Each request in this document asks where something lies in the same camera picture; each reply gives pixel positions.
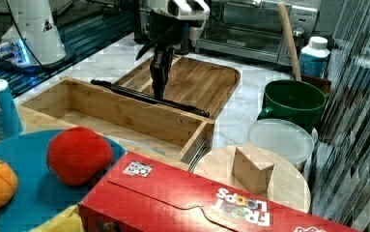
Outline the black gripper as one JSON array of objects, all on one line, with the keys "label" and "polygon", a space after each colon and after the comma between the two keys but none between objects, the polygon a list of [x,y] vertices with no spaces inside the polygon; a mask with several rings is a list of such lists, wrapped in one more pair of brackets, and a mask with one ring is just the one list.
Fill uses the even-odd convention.
[{"label": "black gripper", "polygon": [[151,63],[151,76],[153,79],[152,87],[154,98],[161,100],[164,97],[165,88],[169,80],[169,72],[173,59],[173,45],[169,42],[151,41],[150,47],[153,47],[154,57]]}]

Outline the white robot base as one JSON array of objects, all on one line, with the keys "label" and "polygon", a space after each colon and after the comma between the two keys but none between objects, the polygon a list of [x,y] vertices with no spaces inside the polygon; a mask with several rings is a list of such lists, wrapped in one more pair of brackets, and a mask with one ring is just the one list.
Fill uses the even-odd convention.
[{"label": "white robot base", "polygon": [[68,62],[74,51],[65,46],[52,14],[61,14],[74,0],[0,0],[0,13],[13,25],[2,36],[0,59],[25,69],[54,69]]}]

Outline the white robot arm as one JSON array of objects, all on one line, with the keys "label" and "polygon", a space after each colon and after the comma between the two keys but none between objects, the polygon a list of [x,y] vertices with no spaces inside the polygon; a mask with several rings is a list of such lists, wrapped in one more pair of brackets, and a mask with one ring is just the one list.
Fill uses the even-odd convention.
[{"label": "white robot arm", "polygon": [[210,7],[204,0],[146,0],[150,9],[150,40],[136,56],[141,58],[154,49],[150,66],[154,97],[161,100],[168,82],[174,46],[182,42],[184,26],[188,25],[188,39],[195,44],[210,17]]}]

